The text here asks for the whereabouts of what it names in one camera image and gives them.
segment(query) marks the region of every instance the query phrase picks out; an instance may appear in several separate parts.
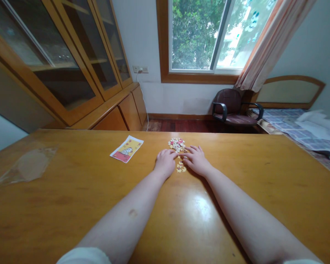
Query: hand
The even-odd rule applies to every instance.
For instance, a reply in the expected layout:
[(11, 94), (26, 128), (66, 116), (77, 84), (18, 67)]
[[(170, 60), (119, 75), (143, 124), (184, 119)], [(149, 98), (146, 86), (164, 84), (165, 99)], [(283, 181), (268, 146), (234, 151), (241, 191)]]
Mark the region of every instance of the hand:
[(191, 146), (186, 147), (190, 153), (181, 153), (181, 157), (188, 157), (189, 159), (184, 158), (183, 163), (190, 167), (197, 174), (206, 177), (211, 171), (215, 168), (210, 164), (210, 162), (205, 158), (204, 152), (200, 146)]
[(178, 155), (178, 153), (170, 149), (162, 150), (157, 155), (154, 172), (161, 175), (164, 181), (172, 174), (173, 169), (175, 168), (174, 159)]

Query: green leaves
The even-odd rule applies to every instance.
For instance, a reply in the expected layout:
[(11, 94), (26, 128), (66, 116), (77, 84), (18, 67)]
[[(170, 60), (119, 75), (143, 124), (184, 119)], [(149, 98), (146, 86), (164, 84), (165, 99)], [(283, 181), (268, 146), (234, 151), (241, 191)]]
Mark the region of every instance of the green leaves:
[(223, 9), (223, 0), (173, 1), (173, 69), (210, 67)]

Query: bed sheet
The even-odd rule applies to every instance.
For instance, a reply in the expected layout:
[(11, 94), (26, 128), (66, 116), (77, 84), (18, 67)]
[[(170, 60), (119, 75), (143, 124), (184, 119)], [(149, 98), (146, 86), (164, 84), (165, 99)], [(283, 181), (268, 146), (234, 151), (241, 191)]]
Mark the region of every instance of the bed sheet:
[[(303, 109), (264, 109), (263, 119), (258, 124), (269, 134), (285, 133), (289, 138), (318, 159), (330, 170), (330, 159), (314, 151), (330, 151), (330, 140), (319, 139), (295, 123), (307, 112)], [(248, 115), (257, 117), (259, 109), (249, 109)]]

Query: wooden headboard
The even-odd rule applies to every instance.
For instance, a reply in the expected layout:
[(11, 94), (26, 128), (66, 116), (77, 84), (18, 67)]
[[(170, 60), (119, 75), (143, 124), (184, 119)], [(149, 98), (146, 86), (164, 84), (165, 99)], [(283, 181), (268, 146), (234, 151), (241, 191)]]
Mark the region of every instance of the wooden headboard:
[(303, 75), (286, 75), (267, 79), (252, 103), (264, 108), (309, 109), (323, 91), (325, 83)]

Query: chair armrest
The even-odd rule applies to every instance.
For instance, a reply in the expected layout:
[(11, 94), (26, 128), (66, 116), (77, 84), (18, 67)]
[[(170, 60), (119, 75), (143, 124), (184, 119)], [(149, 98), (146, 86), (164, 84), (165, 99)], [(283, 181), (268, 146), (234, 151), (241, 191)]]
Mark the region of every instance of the chair armrest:
[(241, 103), (241, 105), (256, 105), (259, 108), (259, 115), (256, 118), (256, 120), (261, 120), (263, 118), (263, 114), (264, 114), (264, 108), (261, 104), (257, 104), (257, 103)]
[[(222, 119), (221, 118), (218, 118), (217, 116), (214, 115), (215, 114), (215, 106), (216, 105), (221, 105), (222, 108), (223, 108), (223, 118)], [(224, 103), (215, 103), (215, 102), (213, 102), (212, 115), (213, 115), (214, 118), (216, 118), (216, 119), (218, 119), (220, 121), (225, 122), (226, 121), (226, 118), (227, 118), (227, 106)]]

